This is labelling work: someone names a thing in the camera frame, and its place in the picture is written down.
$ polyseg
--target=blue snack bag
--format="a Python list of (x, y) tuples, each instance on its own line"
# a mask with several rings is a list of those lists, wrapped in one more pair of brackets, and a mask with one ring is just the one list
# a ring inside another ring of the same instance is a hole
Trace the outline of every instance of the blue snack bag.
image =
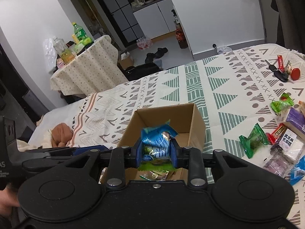
[(290, 184), (295, 185), (305, 176), (305, 156), (292, 168), (290, 172)]
[(174, 138), (178, 133), (169, 125), (166, 124), (158, 127), (146, 127), (141, 130), (141, 140), (143, 144), (155, 147), (169, 148), (169, 140), (164, 137), (163, 132), (167, 132), (170, 138)]
[(170, 139), (178, 133), (169, 125), (170, 121), (158, 127), (146, 127), (141, 130), (144, 145), (143, 158), (138, 170), (172, 171), (175, 170), (170, 159)]

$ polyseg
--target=red round keychain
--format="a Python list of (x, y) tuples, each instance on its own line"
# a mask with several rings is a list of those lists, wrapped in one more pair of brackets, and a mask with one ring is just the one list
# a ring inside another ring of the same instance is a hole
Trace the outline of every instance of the red round keychain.
[(300, 75), (301, 75), (301, 71), (299, 68), (294, 68), (292, 71), (291, 71), (291, 79), (292, 80), (298, 80), (300, 78)]

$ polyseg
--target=juice bottle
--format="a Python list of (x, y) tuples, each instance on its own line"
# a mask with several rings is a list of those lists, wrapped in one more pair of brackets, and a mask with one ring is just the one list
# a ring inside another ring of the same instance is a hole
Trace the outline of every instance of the juice bottle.
[(63, 39), (58, 39), (54, 36), (53, 47), (65, 64), (70, 63), (74, 59), (74, 55), (72, 54), (71, 50), (69, 50)]

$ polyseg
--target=brown plush toy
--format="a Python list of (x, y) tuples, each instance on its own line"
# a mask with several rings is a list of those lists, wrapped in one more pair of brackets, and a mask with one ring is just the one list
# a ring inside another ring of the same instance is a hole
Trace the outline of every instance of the brown plush toy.
[(52, 130), (52, 147), (65, 147), (73, 133), (66, 123), (60, 123)]

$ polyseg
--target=black bag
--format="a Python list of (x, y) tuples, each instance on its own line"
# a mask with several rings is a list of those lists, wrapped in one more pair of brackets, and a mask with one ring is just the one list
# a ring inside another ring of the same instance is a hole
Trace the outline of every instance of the black bag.
[(139, 66), (130, 66), (126, 70), (120, 68), (128, 81), (138, 80), (150, 74), (157, 73), (161, 69), (155, 63), (147, 63)]

